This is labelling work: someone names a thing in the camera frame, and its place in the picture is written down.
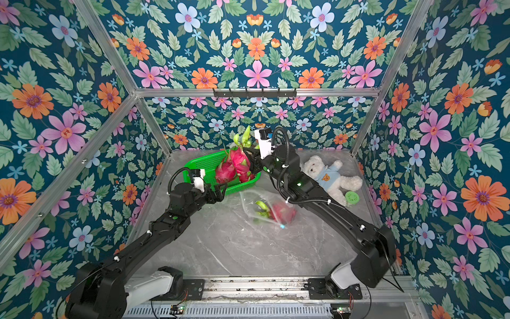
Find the pink dragon fruit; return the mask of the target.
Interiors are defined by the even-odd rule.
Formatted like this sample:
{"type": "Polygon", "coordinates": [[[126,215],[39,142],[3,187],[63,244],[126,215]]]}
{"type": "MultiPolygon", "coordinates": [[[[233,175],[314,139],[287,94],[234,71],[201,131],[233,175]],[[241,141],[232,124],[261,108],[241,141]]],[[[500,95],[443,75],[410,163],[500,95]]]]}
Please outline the pink dragon fruit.
{"type": "Polygon", "coordinates": [[[236,170],[236,175],[240,183],[249,182],[254,178],[254,174],[250,170],[250,160],[245,152],[252,146],[250,126],[241,135],[236,134],[233,143],[235,147],[231,149],[229,156],[236,170]]]}
{"type": "Polygon", "coordinates": [[[215,170],[215,179],[218,184],[230,183],[237,177],[236,168],[232,161],[231,151],[225,152],[225,157],[215,170]]]}
{"type": "Polygon", "coordinates": [[[294,207],[289,206],[285,202],[274,202],[272,205],[263,201],[257,201],[257,214],[260,217],[275,221],[281,225],[288,225],[293,222],[297,211],[294,207]]]}

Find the green plastic basket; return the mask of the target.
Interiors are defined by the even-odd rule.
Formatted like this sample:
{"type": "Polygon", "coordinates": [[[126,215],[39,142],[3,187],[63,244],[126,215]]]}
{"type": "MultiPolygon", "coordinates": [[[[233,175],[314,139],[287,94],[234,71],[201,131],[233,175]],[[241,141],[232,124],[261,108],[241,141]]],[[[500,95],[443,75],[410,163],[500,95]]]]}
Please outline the green plastic basket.
{"type": "MultiPolygon", "coordinates": [[[[205,184],[210,184],[211,186],[216,186],[216,169],[223,162],[224,159],[227,158],[225,151],[220,151],[216,153],[212,153],[209,155],[201,156],[199,158],[195,158],[185,164],[185,167],[188,167],[190,170],[204,170],[205,176],[203,177],[205,184]]],[[[261,173],[257,173],[254,175],[254,178],[241,183],[239,178],[235,178],[231,182],[228,183],[226,196],[232,195],[244,190],[247,190],[253,186],[255,186],[256,182],[261,178],[261,173]]]]}

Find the clear zip-top bag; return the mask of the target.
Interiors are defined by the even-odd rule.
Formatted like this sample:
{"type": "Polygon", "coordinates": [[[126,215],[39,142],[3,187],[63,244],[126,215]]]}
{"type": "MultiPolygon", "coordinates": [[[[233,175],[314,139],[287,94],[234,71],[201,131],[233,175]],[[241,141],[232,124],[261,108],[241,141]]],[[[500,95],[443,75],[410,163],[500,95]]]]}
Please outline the clear zip-top bag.
{"type": "Polygon", "coordinates": [[[297,209],[278,194],[249,189],[240,192],[240,200],[245,214],[255,223],[268,223],[285,229],[293,223],[297,209]]]}

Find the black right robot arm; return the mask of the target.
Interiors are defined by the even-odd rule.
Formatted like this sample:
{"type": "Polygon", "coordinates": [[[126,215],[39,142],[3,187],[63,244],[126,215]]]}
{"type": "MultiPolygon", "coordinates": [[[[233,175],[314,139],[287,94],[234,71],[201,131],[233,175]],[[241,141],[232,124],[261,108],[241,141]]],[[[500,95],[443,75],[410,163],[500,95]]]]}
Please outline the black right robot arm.
{"type": "Polygon", "coordinates": [[[388,227],[376,227],[348,209],[344,191],[360,190],[363,180],[359,176],[341,175],[339,160],[327,166],[319,156],[312,156],[302,163],[295,150],[285,146],[267,156],[255,149],[245,153],[253,172],[265,171],[274,178],[284,201],[316,214],[356,252],[330,273],[336,287],[346,289],[361,283],[375,288],[383,280],[396,261],[395,238],[388,227]]]}

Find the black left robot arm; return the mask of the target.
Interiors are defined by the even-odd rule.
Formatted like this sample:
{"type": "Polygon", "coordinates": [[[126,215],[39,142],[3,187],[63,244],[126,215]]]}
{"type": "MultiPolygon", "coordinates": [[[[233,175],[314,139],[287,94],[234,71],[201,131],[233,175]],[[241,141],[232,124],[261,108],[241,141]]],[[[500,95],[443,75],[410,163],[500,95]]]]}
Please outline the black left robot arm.
{"type": "Polygon", "coordinates": [[[191,215],[207,204],[221,202],[225,183],[196,188],[180,183],[169,193],[169,206],[148,230],[110,259],[88,263],[76,275],[65,309],[67,318],[121,318],[127,310],[158,296],[185,296],[183,273],[160,267],[142,279],[134,274],[190,225],[191,215]]]}

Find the white teddy bear blue shirt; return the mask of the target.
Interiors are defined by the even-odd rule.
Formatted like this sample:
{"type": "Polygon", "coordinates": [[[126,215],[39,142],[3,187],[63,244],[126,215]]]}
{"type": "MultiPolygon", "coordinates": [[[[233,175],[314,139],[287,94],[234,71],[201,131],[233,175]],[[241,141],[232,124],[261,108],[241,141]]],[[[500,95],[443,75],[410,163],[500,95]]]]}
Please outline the white teddy bear blue shirt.
{"type": "Polygon", "coordinates": [[[347,206],[347,198],[343,190],[356,192],[361,189],[363,181],[359,176],[345,176],[340,173],[343,167],[341,160],[327,166],[319,156],[312,156],[304,165],[303,172],[314,179],[319,185],[342,206],[347,206]]]}

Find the small green round lid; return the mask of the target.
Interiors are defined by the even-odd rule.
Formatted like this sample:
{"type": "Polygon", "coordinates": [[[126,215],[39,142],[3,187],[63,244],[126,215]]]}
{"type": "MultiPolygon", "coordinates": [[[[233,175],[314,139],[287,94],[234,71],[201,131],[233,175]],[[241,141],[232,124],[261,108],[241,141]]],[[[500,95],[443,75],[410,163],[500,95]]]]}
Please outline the small green round lid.
{"type": "Polygon", "coordinates": [[[347,191],[345,193],[345,199],[348,205],[355,205],[360,201],[360,197],[355,191],[347,191]]]}

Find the white perforated vent strip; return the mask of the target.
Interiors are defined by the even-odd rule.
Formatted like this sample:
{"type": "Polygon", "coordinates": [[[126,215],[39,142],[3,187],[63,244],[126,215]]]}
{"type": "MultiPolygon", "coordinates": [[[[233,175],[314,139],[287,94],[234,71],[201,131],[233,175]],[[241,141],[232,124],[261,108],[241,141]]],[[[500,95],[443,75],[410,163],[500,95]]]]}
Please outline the white perforated vent strip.
{"type": "Polygon", "coordinates": [[[124,318],[333,318],[324,304],[142,304],[124,318]]]}

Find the black hook rail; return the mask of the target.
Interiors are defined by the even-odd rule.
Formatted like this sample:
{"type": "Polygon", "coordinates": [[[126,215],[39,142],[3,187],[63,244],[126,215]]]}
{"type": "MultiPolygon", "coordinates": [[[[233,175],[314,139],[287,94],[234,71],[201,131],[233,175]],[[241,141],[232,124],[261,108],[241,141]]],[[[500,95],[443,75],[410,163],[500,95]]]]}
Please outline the black hook rail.
{"type": "Polygon", "coordinates": [[[213,89],[216,98],[294,98],[296,89],[213,89]]]}

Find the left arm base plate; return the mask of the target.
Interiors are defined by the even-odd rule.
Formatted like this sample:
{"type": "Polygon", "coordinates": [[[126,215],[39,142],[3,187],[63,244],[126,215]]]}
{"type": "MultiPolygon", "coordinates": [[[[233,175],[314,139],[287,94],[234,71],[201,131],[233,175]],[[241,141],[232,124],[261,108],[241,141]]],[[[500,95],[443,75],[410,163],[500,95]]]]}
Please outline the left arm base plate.
{"type": "Polygon", "coordinates": [[[168,293],[158,296],[156,300],[175,302],[198,301],[202,300],[204,291],[204,279],[183,279],[182,283],[179,283],[176,287],[171,288],[168,293]]]}

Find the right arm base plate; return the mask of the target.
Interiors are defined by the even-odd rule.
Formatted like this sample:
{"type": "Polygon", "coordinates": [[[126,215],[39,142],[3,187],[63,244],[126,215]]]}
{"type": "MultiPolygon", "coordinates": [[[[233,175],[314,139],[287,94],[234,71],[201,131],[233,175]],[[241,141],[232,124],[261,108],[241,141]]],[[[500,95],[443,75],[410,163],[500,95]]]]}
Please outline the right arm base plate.
{"type": "Polygon", "coordinates": [[[337,287],[332,280],[326,278],[309,278],[304,284],[312,300],[361,300],[363,294],[358,284],[346,289],[337,287]]]}

